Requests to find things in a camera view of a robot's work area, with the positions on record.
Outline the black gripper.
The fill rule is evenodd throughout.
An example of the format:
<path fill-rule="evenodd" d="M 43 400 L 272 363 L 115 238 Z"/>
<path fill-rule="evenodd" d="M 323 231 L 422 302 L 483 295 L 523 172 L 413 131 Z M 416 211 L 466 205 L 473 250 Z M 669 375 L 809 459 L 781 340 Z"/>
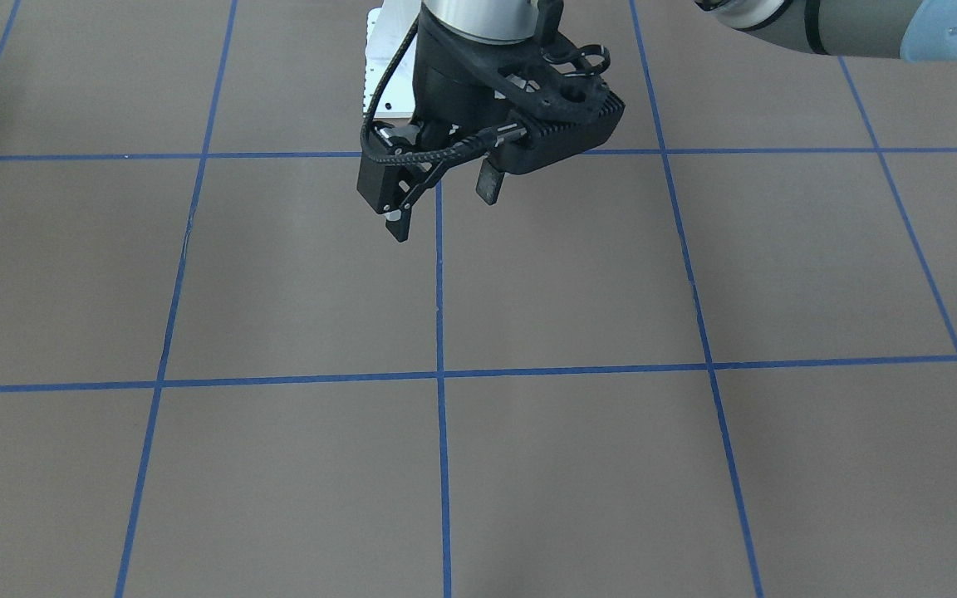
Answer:
<path fill-rule="evenodd" d="M 448 150 L 486 129 L 497 131 L 494 143 L 501 147 L 532 150 L 542 143 L 546 122 L 538 118 L 535 94 L 544 84 L 534 79 L 544 63 L 538 23 L 538 17 L 419 17 L 411 125 L 375 122 L 362 146 L 356 185 L 396 242 L 409 239 L 415 205 L 444 177 L 449 160 L 399 165 L 383 159 Z M 498 203 L 505 175 L 482 160 L 476 194 L 489 207 Z"/>

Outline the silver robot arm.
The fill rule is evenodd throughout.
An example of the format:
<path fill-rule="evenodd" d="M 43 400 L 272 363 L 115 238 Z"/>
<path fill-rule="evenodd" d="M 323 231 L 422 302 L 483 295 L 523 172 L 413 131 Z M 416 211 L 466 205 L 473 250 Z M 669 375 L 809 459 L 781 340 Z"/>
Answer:
<path fill-rule="evenodd" d="M 562 1 L 421 1 L 362 113 L 357 193 L 406 241 L 419 199 L 479 160 L 493 205 L 525 175 L 606 143 L 626 103 L 603 44 L 562 33 Z M 812 56 L 957 61 L 957 1 L 699 1 L 766 44 Z"/>

